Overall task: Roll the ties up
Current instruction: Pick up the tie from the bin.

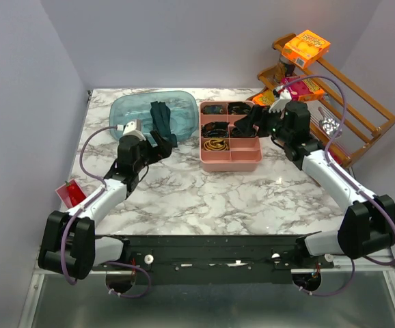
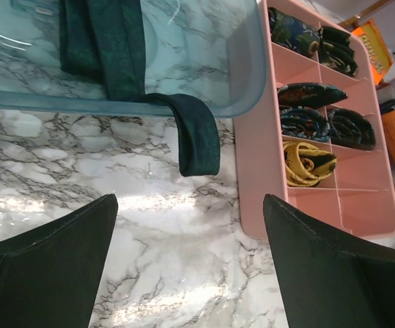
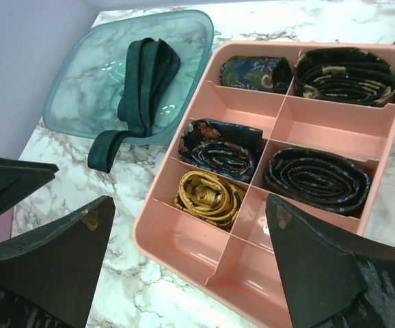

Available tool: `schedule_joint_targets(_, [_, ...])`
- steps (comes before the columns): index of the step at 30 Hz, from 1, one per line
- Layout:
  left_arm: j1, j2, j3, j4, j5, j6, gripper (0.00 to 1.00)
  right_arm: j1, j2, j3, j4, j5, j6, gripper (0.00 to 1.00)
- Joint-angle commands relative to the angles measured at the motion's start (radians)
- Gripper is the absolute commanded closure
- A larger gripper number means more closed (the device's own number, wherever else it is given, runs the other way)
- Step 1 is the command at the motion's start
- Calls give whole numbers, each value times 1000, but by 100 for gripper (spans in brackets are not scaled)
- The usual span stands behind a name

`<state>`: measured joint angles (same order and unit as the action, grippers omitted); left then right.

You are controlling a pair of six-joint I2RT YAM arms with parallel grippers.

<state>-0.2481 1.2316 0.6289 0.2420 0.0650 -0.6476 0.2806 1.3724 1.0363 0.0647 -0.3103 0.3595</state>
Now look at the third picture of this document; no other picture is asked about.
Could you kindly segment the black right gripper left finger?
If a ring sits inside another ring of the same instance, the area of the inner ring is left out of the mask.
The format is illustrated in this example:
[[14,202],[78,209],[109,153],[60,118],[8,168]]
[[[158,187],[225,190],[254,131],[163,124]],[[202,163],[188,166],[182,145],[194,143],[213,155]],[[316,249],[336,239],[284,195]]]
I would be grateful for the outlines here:
[[0,243],[0,327],[84,327],[115,204],[101,196]]

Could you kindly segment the dark green tie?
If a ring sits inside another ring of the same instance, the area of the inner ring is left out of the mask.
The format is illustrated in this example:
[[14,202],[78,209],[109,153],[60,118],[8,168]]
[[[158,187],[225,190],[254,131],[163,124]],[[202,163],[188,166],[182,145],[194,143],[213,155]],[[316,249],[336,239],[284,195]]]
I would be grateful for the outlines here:
[[180,67],[180,58],[164,40],[144,38],[131,43],[126,54],[124,91],[118,104],[125,131],[99,134],[90,148],[87,166],[109,173],[122,142],[151,136],[156,107]]

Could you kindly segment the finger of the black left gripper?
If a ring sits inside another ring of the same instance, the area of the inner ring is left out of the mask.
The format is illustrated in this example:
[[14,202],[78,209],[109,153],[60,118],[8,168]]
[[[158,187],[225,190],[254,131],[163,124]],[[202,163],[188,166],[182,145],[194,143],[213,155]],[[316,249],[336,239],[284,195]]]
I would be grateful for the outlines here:
[[0,215],[52,181],[58,171],[52,163],[0,157]]

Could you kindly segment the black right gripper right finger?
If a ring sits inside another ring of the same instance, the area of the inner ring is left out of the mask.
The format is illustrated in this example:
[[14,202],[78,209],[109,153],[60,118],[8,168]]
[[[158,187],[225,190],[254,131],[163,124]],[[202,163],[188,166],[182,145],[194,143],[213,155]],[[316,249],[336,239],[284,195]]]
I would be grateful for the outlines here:
[[293,327],[395,327],[395,247],[274,194],[266,217]]

